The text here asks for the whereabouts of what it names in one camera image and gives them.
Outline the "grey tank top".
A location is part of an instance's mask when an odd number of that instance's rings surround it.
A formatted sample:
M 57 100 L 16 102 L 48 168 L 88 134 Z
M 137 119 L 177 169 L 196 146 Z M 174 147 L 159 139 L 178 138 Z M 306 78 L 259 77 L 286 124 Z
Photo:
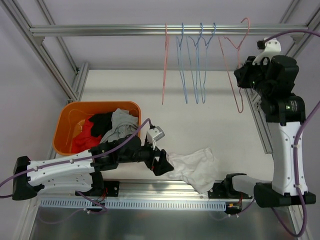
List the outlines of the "grey tank top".
M 111 143 L 134 133 L 139 126 L 139 118 L 128 110 L 118 108 L 111 116 L 112 128 L 102 137 L 100 143 Z

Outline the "white cloth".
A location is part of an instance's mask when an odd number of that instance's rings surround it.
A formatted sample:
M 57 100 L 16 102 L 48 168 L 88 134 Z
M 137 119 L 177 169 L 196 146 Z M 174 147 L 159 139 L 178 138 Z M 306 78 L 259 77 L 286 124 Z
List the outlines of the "white cloth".
M 217 180 L 217 161 L 209 147 L 189 155 L 168 153 L 167 160 L 173 170 L 164 176 L 191 185 L 199 194 L 208 192 Z

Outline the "black tank top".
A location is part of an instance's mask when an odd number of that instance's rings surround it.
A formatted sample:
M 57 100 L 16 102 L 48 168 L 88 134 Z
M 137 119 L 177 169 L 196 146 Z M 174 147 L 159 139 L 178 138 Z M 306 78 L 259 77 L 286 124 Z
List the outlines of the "black tank top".
M 112 129 L 113 112 L 98 113 L 91 116 L 88 121 L 93 123 L 90 133 L 93 137 L 103 137 Z

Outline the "red tank top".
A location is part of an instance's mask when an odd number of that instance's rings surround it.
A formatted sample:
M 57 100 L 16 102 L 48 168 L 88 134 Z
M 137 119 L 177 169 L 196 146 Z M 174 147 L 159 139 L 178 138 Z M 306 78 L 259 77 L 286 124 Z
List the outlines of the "red tank top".
M 102 136 L 93 136 L 91 134 L 91 129 L 93 126 L 94 123 L 89 121 L 88 118 L 84 121 L 81 132 L 72 139 L 70 151 L 72 154 L 83 152 L 97 146 L 100 143 Z

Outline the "blue wire hanger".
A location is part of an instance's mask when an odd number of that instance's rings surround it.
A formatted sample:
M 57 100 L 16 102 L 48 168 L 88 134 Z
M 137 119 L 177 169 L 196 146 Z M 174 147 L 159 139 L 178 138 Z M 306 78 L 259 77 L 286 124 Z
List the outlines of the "blue wire hanger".
M 184 65 L 183 65 L 183 58 L 182 58 L 182 45 L 184 39 L 184 23 L 181 24 L 181 37 L 176 37 L 176 53 L 177 53 L 177 64 L 178 64 L 178 71 L 181 79 L 182 90 L 184 95 L 185 103 L 188 104 L 188 93 L 187 93 L 187 86 L 186 86 L 186 79 L 185 79 L 185 72 L 184 72 Z

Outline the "pink wire hanger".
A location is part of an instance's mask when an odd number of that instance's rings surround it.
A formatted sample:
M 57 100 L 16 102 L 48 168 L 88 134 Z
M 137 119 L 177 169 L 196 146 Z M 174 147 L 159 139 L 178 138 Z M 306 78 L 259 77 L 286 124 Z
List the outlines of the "pink wire hanger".
M 169 45 L 170 38 L 168 35 L 168 24 L 164 25 L 165 31 L 165 41 L 164 41 L 164 65 L 163 65 L 163 81 L 162 81 L 162 95 L 161 95 L 161 104 L 164 104 L 165 100 L 165 88 L 166 88 L 166 78 L 167 78 L 167 67 L 168 67 L 168 56 L 169 56 Z

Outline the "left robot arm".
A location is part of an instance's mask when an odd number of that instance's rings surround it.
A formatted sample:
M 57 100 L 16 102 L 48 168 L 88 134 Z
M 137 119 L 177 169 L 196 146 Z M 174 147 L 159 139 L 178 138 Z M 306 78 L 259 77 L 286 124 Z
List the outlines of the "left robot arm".
M 105 188 L 104 171 L 115 170 L 119 164 L 140 162 L 145 163 L 155 176 L 174 170 L 165 150 L 129 135 L 61 159 L 36 161 L 20 156 L 13 170 L 16 177 L 12 184 L 12 199 L 22 201 L 38 194 L 63 192 L 98 196 Z

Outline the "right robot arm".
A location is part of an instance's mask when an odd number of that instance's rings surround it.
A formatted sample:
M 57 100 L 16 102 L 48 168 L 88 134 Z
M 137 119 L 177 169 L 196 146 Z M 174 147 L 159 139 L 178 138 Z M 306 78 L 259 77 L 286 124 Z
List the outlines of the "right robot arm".
M 252 196 L 261 208 L 315 204 L 316 195 L 307 187 L 299 149 L 307 119 L 304 100 L 292 92 L 299 73 L 297 61 L 279 54 L 263 57 L 258 63 L 255 59 L 249 56 L 234 75 L 238 87 L 252 89 L 260 96 L 271 136 L 273 178 L 262 181 L 245 173 L 231 173 L 223 180 L 223 193 L 231 199 Z

